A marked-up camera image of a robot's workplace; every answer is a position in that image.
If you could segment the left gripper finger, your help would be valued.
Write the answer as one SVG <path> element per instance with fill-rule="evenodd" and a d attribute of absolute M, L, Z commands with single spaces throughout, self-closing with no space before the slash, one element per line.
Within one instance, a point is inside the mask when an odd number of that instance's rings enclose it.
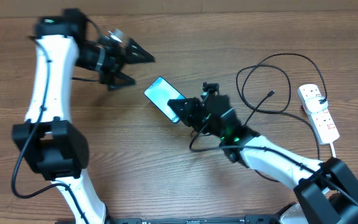
<path fill-rule="evenodd" d="M 135 85 L 135 80 L 122 72 L 112 72 L 108 75 L 107 86 L 109 91 L 118 90 Z"/>
<path fill-rule="evenodd" d="M 144 50 L 134 39 L 130 38 L 125 47 L 125 63 L 154 63 L 155 57 Z"/>

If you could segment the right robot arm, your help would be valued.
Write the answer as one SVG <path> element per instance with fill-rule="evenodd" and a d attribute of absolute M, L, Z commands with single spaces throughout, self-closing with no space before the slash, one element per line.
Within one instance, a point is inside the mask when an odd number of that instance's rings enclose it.
<path fill-rule="evenodd" d="M 168 106 L 198 134 L 220 138 L 231 162 L 264 172 L 292 189 L 308 223 L 358 223 L 358 180 L 338 158 L 299 156 L 242 124 L 226 95 L 169 100 Z"/>

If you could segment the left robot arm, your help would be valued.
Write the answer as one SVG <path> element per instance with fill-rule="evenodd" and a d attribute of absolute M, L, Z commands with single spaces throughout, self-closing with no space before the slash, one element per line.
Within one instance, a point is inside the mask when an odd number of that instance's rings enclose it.
<path fill-rule="evenodd" d="M 88 142 L 72 123 L 73 72 L 75 67 L 94 71 L 100 84 L 117 90 L 135 84 L 122 72 L 125 65 L 153 63 L 155 58 L 120 30 L 88 40 L 90 23 L 79 9 L 40 18 L 32 36 L 37 55 L 32 99 L 24 122 L 12 127 L 12 140 L 20 152 L 18 161 L 61 192 L 75 223 L 112 223 L 89 177 Z"/>

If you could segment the Samsung Galaxy smartphone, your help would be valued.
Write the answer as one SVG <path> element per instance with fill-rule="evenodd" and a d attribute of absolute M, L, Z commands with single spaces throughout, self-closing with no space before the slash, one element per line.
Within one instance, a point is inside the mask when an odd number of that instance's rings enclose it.
<path fill-rule="evenodd" d="M 145 91 L 144 95 L 173 123 L 180 121 L 168 106 L 169 100 L 181 100 L 185 97 L 163 77 L 158 77 Z"/>

